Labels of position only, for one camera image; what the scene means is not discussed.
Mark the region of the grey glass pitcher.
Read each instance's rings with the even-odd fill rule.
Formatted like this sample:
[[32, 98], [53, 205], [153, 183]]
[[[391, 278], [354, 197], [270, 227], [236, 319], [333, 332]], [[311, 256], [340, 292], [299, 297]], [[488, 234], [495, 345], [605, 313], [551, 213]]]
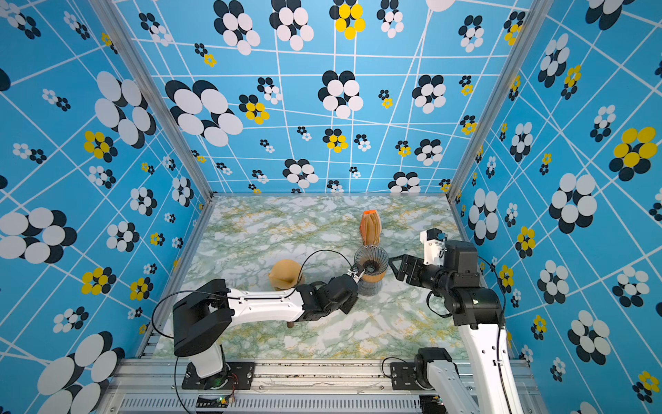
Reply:
[[383, 283], [382, 279], [377, 282], [361, 279], [358, 283], [358, 294], [365, 297], [375, 296], [381, 291]]

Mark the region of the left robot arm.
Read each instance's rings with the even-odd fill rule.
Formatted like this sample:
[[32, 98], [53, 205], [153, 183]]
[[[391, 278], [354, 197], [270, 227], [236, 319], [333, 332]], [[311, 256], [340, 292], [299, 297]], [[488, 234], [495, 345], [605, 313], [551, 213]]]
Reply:
[[351, 272], [284, 291], [249, 292], [214, 279], [172, 307], [174, 355], [187, 358], [198, 378], [216, 376], [226, 368], [217, 342], [226, 329], [266, 321], [312, 322], [337, 311], [348, 314], [359, 298], [360, 280], [360, 274]]

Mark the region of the grey glass dripper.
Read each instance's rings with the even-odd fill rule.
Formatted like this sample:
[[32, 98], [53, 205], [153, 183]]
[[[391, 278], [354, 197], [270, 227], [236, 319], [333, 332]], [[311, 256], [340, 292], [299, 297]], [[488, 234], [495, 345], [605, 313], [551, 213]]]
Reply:
[[354, 262], [363, 271], [365, 276], [379, 276], [389, 266], [389, 255], [380, 246], [363, 246], [356, 251]]

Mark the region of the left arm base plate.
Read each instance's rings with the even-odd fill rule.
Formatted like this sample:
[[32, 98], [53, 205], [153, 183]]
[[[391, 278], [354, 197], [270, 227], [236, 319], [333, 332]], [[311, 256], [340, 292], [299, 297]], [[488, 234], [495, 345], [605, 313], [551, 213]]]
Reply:
[[202, 378], [192, 362], [184, 373], [181, 387], [184, 390], [249, 390], [253, 383], [254, 362], [229, 362], [225, 369], [210, 377]]

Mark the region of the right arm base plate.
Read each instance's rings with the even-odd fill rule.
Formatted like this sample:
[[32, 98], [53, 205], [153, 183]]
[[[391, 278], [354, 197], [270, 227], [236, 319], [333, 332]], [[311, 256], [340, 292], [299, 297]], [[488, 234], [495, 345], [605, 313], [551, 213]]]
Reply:
[[391, 387], [394, 391], [425, 390], [417, 380], [413, 362], [391, 362], [388, 375], [391, 377]]

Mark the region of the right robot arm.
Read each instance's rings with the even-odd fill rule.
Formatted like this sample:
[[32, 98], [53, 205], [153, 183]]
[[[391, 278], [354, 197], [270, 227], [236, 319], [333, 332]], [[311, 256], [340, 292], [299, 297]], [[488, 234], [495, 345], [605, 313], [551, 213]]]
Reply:
[[425, 241], [424, 256], [389, 260], [395, 277], [441, 297], [469, 357], [473, 393], [462, 383], [442, 348], [422, 348], [415, 358], [417, 380], [441, 398], [449, 413], [523, 411], [508, 351], [504, 309], [498, 294], [481, 285], [477, 248], [468, 241]]

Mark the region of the orange coffee filter pack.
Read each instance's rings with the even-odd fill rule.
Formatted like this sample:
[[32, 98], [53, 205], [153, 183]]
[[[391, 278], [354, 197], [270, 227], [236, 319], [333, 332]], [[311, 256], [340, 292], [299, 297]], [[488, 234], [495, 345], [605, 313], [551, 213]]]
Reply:
[[360, 234], [365, 246], [379, 246], [382, 233], [382, 222], [376, 210], [363, 212], [360, 222]]

